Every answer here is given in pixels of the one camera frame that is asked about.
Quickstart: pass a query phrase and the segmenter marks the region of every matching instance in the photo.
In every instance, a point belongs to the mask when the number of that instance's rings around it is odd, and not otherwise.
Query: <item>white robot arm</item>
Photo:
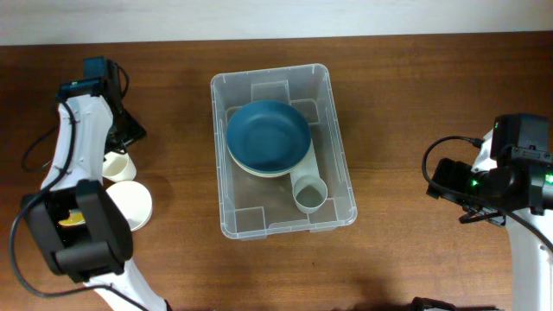
[[[118,71],[117,64],[103,57],[87,59],[86,78],[62,85],[58,94],[58,100],[64,103],[58,108],[58,141],[41,185],[47,192],[41,191],[40,202],[30,208],[34,196],[24,197],[22,209],[28,209],[25,220],[56,275],[83,282],[114,310],[170,310],[135,265],[129,225],[102,187],[105,152],[125,152],[128,144],[145,135],[121,105],[124,94],[120,92]],[[62,169],[67,161],[67,169]],[[85,221],[65,227],[61,221],[72,213],[82,213]],[[20,278],[18,268],[15,270]]]
[[[476,174],[497,168],[497,162],[491,158],[493,130],[484,139],[472,167],[472,172]],[[549,241],[553,240],[553,211],[544,210],[543,215],[534,215],[526,207],[515,213],[538,229]],[[506,218],[505,228],[511,241],[512,309],[553,310],[553,262],[550,251],[536,235],[511,218]]]
[[[507,229],[513,311],[553,309],[553,164],[547,151],[548,133],[545,117],[504,115],[496,118],[484,140],[444,137],[423,158],[427,194],[462,206],[467,212],[460,217],[462,224],[487,220]],[[430,179],[426,173],[429,152],[451,139],[480,147],[480,154],[473,166],[443,158]]]

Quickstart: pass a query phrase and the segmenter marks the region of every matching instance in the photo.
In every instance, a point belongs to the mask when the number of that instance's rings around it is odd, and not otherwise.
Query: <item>clear plastic bin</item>
[[[220,73],[211,82],[221,231],[228,238],[320,232],[357,218],[328,70],[321,64]],[[328,199],[315,213],[300,212],[289,175],[262,178],[242,170],[226,147],[226,126],[240,107],[259,99],[289,103],[308,120]]]

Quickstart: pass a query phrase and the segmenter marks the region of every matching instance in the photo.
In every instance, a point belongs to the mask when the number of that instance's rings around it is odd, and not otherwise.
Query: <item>cylindrical cup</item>
[[[142,228],[152,215],[152,197],[148,189],[136,181],[121,181],[105,190],[124,218],[131,231]]]
[[[292,185],[294,202],[304,213],[314,213],[327,200],[327,184],[318,176],[304,175]]]
[[[110,181],[132,181],[137,176],[137,168],[128,153],[120,155],[116,152],[109,152],[104,155],[104,158],[102,176]]]

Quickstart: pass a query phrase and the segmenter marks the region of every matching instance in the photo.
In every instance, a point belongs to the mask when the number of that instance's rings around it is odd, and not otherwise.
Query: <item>wooden table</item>
[[[483,136],[496,116],[553,117],[553,34],[409,35],[277,41],[203,41],[0,48],[0,301],[2,309],[107,309],[95,294],[42,300],[9,269],[8,232],[22,194],[42,174],[21,156],[56,123],[61,82],[105,55],[129,73],[125,107],[148,136],[130,148],[152,193],[135,232],[135,261],[176,310],[391,310],[414,296],[510,309],[507,233],[460,225],[458,206],[426,196],[424,150],[446,135]],[[332,232],[242,242],[219,228],[209,81],[216,73],[320,62],[330,70],[359,216]],[[55,138],[31,162],[52,155]],[[471,163],[447,143],[430,160]],[[24,225],[17,255],[38,288],[74,287],[43,262]]]

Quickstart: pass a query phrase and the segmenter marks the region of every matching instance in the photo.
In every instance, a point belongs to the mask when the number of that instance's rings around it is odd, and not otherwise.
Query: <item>plate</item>
[[[291,105],[259,100],[231,117],[226,143],[244,170],[277,177],[292,170],[308,153],[311,132],[305,117]]]

